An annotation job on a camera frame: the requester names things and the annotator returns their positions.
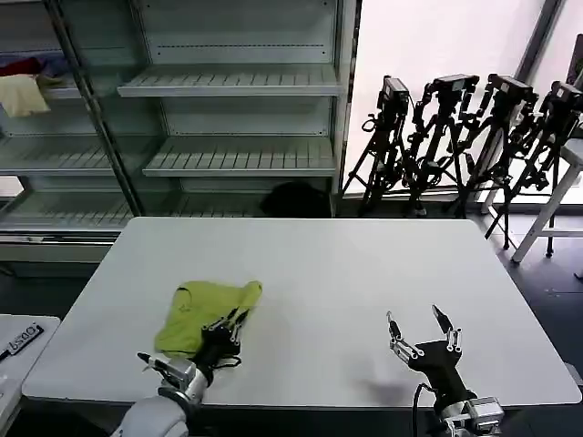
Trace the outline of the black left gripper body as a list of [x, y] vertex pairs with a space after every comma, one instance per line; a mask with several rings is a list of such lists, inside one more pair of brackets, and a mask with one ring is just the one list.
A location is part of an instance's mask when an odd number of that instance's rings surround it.
[[240, 343], [231, 334], [224, 326], [201, 330], [201, 345], [195, 354], [195, 364], [207, 381], [214, 380], [217, 370], [240, 365]]

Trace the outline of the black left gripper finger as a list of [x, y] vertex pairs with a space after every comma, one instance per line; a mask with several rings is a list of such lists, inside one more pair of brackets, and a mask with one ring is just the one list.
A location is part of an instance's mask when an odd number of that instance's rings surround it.
[[205, 325], [203, 327], [204, 331], [215, 331], [215, 330], [227, 330], [233, 331], [237, 325], [237, 318], [239, 314], [239, 309], [232, 309], [227, 315], [219, 317], [212, 323]]
[[243, 310], [239, 311], [237, 314], [233, 316], [232, 322], [230, 324], [231, 331], [230, 339], [232, 341], [240, 340], [241, 330], [244, 328], [246, 320], [250, 316], [250, 313], [251, 313], [250, 310]]

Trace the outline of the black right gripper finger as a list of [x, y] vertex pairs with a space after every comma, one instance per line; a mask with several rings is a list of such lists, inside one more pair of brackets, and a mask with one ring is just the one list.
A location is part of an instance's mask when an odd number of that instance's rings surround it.
[[419, 351], [404, 340], [404, 336], [400, 331], [397, 322], [393, 318], [392, 312], [386, 313], [387, 329], [390, 336], [390, 349], [401, 361], [416, 360], [420, 357]]
[[462, 330], [456, 328], [448, 316], [436, 305], [432, 306], [432, 311], [438, 325], [446, 338], [446, 349], [448, 351], [461, 351]]

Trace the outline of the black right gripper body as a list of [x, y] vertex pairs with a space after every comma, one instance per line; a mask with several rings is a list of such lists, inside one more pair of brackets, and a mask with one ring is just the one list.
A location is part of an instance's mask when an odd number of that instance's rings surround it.
[[408, 360], [408, 367], [425, 375], [435, 394], [435, 405], [452, 405], [476, 398], [464, 385], [456, 364], [461, 353], [449, 351], [445, 340], [418, 343], [415, 347], [423, 354]]

